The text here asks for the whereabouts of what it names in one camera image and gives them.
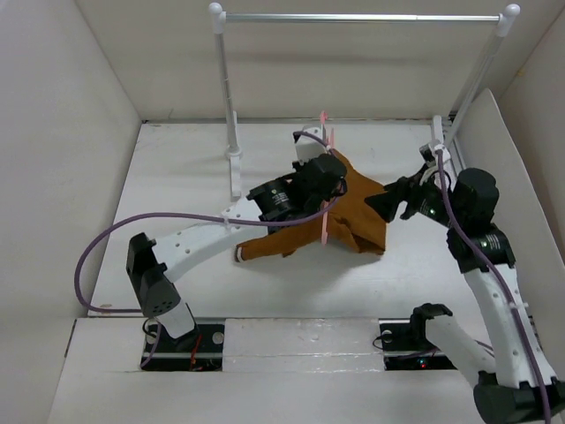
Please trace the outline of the brown trousers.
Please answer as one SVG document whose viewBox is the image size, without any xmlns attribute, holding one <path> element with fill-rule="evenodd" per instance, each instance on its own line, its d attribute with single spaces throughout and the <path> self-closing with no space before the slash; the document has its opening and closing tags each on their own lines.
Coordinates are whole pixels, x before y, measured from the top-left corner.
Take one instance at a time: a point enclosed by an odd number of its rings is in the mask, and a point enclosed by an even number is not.
<svg viewBox="0 0 565 424">
<path fill-rule="evenodd" d="M 365 198 L 383 192 L 383 185 L 353 168 L 340 152 L 336 157 L 347 169 L 347 193 L 328 211 L 328 239 L 347 246 L 357 254 L 382 255 L 386 250 L 386 222 L 365 204 Z M 282 229 L 235 247 L 234 260 L 250 261 L 264 256 L 294 254 L 299 248 L 320 241 L 322 217 Z"/>
</svg>

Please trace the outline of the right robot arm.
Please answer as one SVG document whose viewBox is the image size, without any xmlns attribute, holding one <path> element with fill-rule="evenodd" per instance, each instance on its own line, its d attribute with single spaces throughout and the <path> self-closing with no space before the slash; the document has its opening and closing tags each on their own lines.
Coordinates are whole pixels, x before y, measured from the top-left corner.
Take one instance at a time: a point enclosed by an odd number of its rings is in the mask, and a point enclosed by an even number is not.
<svg viewBox="0 0 565 424">
<path fill-rule="evenodd" d="M 478 303 L 491 345 L 469 336 L 448 307 L 432 303 L 415 307 L 402 329 L 380 340 L 443 353 L 471 386 L 485 423 L 548 423 L 564 409 L 564 383 L 531 326 L 509 239 L 493 223 L 498 199 L 495 178 L 476 168 L 461 171 L 455 182 L 443 177 L 441 186 L 402 177 L 365 199 L 386 222 L 404 202 L 403 220 L 419 213 L 447 228 L 448 250 Z"/>
</svg>

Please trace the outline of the pink plastic hanger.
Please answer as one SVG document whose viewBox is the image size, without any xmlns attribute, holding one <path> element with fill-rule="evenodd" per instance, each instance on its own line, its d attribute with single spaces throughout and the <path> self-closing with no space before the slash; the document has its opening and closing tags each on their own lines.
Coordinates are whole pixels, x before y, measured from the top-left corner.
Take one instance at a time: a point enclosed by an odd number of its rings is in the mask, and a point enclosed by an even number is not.
<svg viewBox="0 0 565 424">
<path fill-rule="evenodd" d="M 326 145 L 326 150 L 328 152 L 331 152 L 331 150 L 333 149 L 333 147 L 335 146 L 335 141 L 334 141 L 334 129 L 331 129 L 330 132 L 328 132 L 327 128 L 326 128 L 326 121 L 328 120 L 328 114 L 325 110 L 323 110 L 320 113 L 320 129 L 321 129 L 321 135 L 322 135 L 322 139 Z M 321 237 L 320 237 L 320 242 L 323 246 L 325 246 L 328 242 L 328 212 L 326 212 L 323 216 L 322 216 L 322 225 L 321 225 Z"/>
</svg>

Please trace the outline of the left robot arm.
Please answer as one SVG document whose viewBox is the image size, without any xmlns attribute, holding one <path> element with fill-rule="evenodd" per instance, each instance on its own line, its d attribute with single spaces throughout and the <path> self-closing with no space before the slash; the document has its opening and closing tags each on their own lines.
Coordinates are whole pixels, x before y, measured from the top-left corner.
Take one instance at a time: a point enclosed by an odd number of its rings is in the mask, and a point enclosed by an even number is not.
<svg viewBox="0 0 565 424">
<path fill-rule="evenodd" d="M 324 153 L 295 162 L 294 171 L 253 188 L 218 216 L 200 216 L 169 236 L 131 238 L 126 273 L 141 313 L 156 321 L 169 343 L 191 350 L 200 329 L 174 283 L 229 248 L 322 216 L 322 205 L 346 192 L 345 165 Z"/>
</svg>

